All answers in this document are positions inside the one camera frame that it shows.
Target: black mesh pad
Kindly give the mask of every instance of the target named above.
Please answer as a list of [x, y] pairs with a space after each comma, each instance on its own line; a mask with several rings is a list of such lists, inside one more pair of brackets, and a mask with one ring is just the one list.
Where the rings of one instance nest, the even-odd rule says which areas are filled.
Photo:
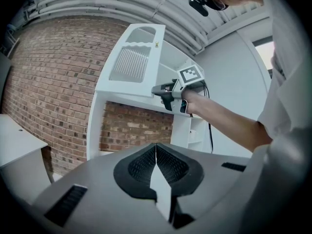
[[204, 178], [201, 165], [162, 144], [151, 144], [122, 159], [114, 168], [118, 186], [132, 197], [156, 200], [156, 192], [150, 189], [155, 153], [157, 165], [171, 186], [172, 196], [192, 194]]

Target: black cable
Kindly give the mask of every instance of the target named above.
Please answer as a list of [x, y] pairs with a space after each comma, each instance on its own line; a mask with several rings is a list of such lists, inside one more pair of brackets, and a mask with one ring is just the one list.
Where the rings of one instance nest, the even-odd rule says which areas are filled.
[[[207, 97], [208, 95], [208, 98], [210, 98], [210, 93], [209, 93], [209, 90], [208, 90], [208, 87], [206, 85], [206, 83], [204, 83], [203, 81], [201, 82], [203, 84], [203, 88], [204, 88], [204, 96]], [[210, 136], [210, 143], [211, 143], [211, 153], [213, 154], [214, 153], [214, 142], [213, 142], [213, 134], [212, 134], [212, 131], [211, 131], [211, 124], [208, 122], [208, 128], [209, 128], [209, 136]]]

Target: hand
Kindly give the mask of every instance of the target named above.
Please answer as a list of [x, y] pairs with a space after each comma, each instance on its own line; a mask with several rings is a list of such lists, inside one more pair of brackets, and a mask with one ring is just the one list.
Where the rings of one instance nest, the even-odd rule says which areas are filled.
[[188, 102], [186, 113], [198, 115], [200, 102], [205, 99], [205, 97], [192, 90], [186, 89], [182, 94], [182, 98]]

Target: brick wall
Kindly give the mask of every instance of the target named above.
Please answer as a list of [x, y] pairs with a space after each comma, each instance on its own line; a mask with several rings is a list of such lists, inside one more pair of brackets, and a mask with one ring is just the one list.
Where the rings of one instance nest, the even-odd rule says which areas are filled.
[[[87, 123], [98, 76], [127, 23], [98, 17], [47, 20], [19, 33], [2, 112], [49, 144], [51, 171], [86, 161]], [[102, 151], [170, 142], [173, 116], [108, 102]]]

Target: black grille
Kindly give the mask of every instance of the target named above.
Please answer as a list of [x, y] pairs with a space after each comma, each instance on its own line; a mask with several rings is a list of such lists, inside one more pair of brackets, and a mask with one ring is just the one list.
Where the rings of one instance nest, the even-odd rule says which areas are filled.
[[157, 146], [157, 164], [170, 185], [182, 179], [189, 170], [184, 161], [159, 146]]
[[231, 170], [239, 171], [239, 172], [245, 171], [245, 168], [246, 168], [246, 166], [237, 165], [237, 164], [228, 163], [228, 162], [223, 163], [221, 166], [225, 168], [229, 168]]
[[63, 227], [88, 189], [74, 185], [44, 216]]
[[150, 185], [155, 165], [155, 146], [153, 146], [129, 164], [128, 172], [135, 180]]

